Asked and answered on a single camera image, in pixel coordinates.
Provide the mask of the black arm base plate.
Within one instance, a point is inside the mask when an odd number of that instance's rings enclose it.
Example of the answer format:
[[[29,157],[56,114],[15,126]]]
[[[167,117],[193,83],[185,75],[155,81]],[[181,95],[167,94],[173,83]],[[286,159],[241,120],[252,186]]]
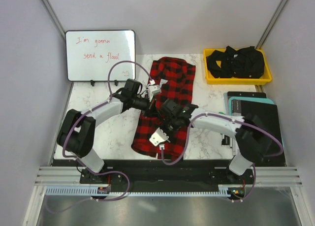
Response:
[[[102,173],[96,176],[82,170],[81,184],[109,184],[112,192],[192,193],[217,192],[219,185],[249,186],[253,171],[241,176],[227,169],[228,160],[183,160],[167,166],[159,160],[106,160]]]

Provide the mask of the red black plaid shirt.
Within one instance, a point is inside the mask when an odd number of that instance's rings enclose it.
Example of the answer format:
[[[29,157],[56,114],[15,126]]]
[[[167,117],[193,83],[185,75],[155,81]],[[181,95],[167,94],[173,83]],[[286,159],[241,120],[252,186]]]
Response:
[[[175,160],[186,144],[189,121],[182,110],[192,102],[195,66],[183,59],[162,57],[153,61],[150,75],[161,93],[156,95],[154,115],[140,115],[131,148],[149,157]],[[169,137],[163,151],[149,141],[158,128]]]

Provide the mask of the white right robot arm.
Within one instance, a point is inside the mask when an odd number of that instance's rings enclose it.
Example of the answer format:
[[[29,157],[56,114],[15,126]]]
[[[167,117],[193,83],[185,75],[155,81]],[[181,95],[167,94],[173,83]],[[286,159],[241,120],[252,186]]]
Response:
[[[181,106],[171,99],[163,103],[159,113],[163,121],[150,137],[154,146],[169,141],[182,127],[207,129],[234,139],[239,153],[232,158],[225,171],[227,181],[233,184],[238,183],[253,164],[263,161],[272,144],[270,134],[263,129],[263,123],[255,115],[243,117],[217,114],[194,104]]]

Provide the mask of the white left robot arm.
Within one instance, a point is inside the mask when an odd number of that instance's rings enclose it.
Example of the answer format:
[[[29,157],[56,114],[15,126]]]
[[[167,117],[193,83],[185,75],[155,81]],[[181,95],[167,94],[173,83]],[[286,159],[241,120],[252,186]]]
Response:
[[[104,160],[93,149],[95,129],[108,119],[131,108],[144,112],[149,111],[154,104],[154,96],[161,93],[160,86],[150,80],[147,86],[147,96],[139,94],[142,84],[128,79],[125,86],[112,93],[105,102],[86,111],[71,109],[67,112],[57,136],[57,144],[63,148],[63,155],[70,152],[71,158],[77,159],[91,170],[91,178],[97,183],[104,183],[108,171],[104,168]]]

